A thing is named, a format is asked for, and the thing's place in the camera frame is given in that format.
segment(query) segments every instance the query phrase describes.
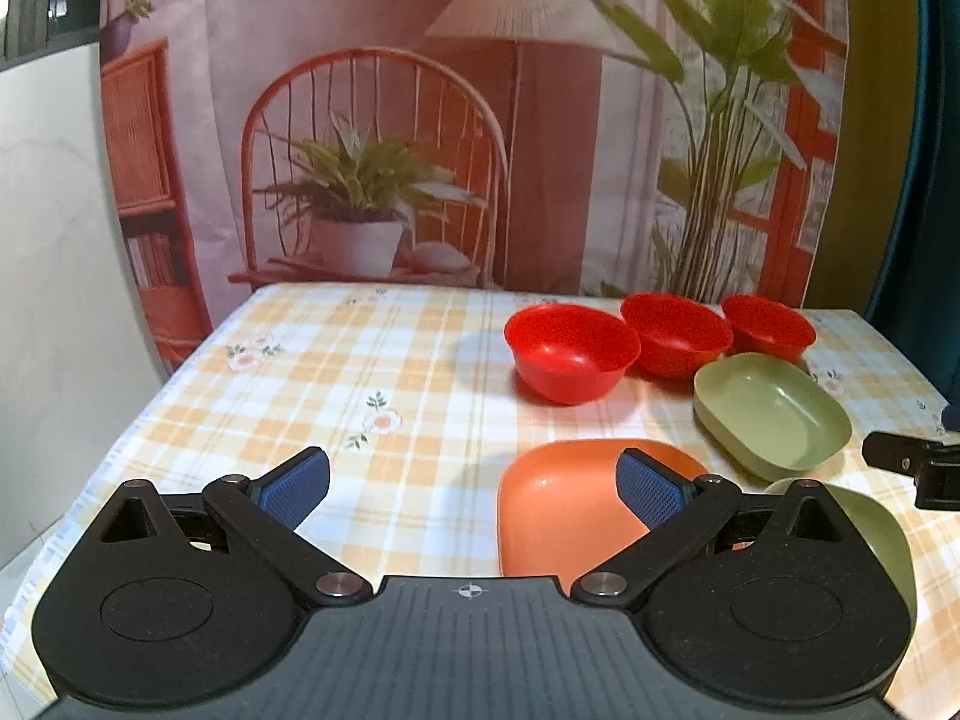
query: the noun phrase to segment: crosshair mark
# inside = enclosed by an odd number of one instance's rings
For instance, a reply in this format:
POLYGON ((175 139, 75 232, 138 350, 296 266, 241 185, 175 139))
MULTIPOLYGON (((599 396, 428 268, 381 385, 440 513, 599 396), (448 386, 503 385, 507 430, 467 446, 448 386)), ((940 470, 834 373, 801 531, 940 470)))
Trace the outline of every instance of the crosshair mark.
POLYGON ((472 601, 474 598, 479 598, 487 591, 478 584, 471 582, 469 584, 461 584, 457 589, 454 590, 454 592, 462 598, 472 601))

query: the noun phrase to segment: vase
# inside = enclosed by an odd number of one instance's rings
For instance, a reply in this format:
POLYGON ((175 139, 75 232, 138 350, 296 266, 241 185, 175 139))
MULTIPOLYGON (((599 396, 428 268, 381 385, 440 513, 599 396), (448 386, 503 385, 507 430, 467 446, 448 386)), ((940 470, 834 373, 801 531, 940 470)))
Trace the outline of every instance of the vase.
POLYGON ((403 233, 400 221, 329 221, 310 223, 309 253, 335 274, 386 279, 394 266, 403 233))
POLYGON ((100 64, 106 65, 112 59, 122 56, 130 46, 130 33, 133 29, 133 16, 124 12, 110 19, 100 28, 100 64))

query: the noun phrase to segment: green bowl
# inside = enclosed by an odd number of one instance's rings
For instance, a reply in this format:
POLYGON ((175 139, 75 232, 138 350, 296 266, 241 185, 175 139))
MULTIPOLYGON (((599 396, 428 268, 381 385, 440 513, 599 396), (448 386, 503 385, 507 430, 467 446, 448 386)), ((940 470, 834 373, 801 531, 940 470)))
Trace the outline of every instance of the green bowl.
POLYGON ((748 471, 768 482, 803 476, 843 449, 843 406, 789 362, 748 352, 697 371, 693 410, 748 471))
MULTIPOLYGON (((794 479, 781 479, 774 482, 765 493, 783 495, 794 479)), ((855 493, 853 490, 824 484, 830 495, 843 509, 844 514, 860 531, 863 541, 867 542, 880 565, 886 570, 890 580, 904 597, 904 603, 910 613, 911 630, 917 624, 917 583, 913 575, 913 559, 910 557, 910 545, 904 536, 896 517, 869 495, 855 493)))

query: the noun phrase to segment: tablecloth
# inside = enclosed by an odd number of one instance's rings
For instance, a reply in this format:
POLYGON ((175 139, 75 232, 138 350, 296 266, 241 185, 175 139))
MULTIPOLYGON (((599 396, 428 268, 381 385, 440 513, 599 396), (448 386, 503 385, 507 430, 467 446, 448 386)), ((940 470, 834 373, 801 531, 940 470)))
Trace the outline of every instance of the tablecloth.
MULTIPOLYGON (((613 300, 571 298, 616 313, 613 300)), ((694 422, 690 385, 625 378, 608 397, 553 407, 517 391, 502 327, 548 298, 437 287, 276 285, 260 290, 120 437, 32 565, 0 634, 0 664, 54 698, 32 649, 37 598, 117 485, 186 493, 250 477, 306 445, 330 456, 328 498, 298 533, 364 574, 496 575, 496 493, 520 453, 572 437, 673 443, 746 490, 694 422)), ((853 438, 812 474, 870 493, 899 519, 915 562, 917 629, 888 700, 911 720, 960 707, 960 515, 918 512, 909 479, 865 466, 870 430, 942 437, 944 400, 852 312, 810 311, 811 375, 846 408, 853 438)))

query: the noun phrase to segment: white wall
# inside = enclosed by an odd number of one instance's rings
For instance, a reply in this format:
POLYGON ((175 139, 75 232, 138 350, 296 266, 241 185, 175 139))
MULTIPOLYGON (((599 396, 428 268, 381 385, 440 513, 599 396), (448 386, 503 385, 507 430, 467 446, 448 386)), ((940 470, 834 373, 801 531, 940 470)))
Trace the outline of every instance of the white wall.
POLYGON ((0 73, 0 565, 160 388, 121 245, 96 45, 0 73))

